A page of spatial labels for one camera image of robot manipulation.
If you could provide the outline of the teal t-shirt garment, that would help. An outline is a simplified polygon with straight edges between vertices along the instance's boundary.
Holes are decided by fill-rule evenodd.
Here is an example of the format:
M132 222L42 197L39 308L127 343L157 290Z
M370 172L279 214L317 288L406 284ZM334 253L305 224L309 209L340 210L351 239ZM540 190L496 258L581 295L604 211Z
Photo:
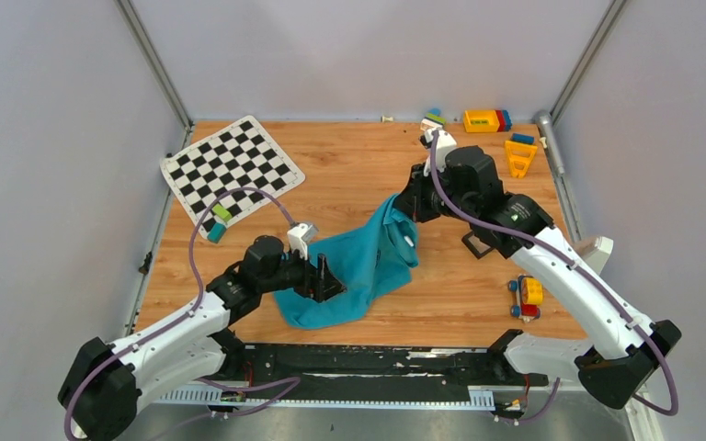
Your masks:
M411 271L419 265L418 230L393 207L396 197L385 199L363 226L310 245L311 253L326 255L329 268L347 290L323 303L291 289L275 292L273 298L288 325L316 330L357 321L373 301L411 282Z

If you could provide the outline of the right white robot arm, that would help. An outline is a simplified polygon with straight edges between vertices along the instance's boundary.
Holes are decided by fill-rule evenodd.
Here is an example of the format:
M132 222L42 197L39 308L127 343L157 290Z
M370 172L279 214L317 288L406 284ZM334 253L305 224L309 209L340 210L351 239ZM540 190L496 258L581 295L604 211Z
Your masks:
M653 321L618 295L537 201L504 189L494 159L480 147L456 148L442 162L431 153L425 163L414 164L393 205L419 223L441 216L467 222L473 237L539 281L585 331L584 340L505 332L487 360L493 379L508 384L522 374L542 374L577 381L612 409L639 399L658 413L677 414L677 387L666 356L681 331L670 320ZM657 370L666 379L666 409L638 395Z

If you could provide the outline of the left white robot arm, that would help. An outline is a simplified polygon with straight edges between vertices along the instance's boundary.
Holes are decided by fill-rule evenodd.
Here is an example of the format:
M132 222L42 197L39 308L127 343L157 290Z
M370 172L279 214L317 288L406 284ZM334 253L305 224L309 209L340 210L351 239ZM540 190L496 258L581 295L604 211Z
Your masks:
M149 404L195 379L235 379L243 343L230 329L259 307L264 294L291 289L317 303L346 291L324 254L315 260L260 236L243 258L201 289L189 304L145 330L110 343L95 337L78 350L58 393L70 440L113 440Z

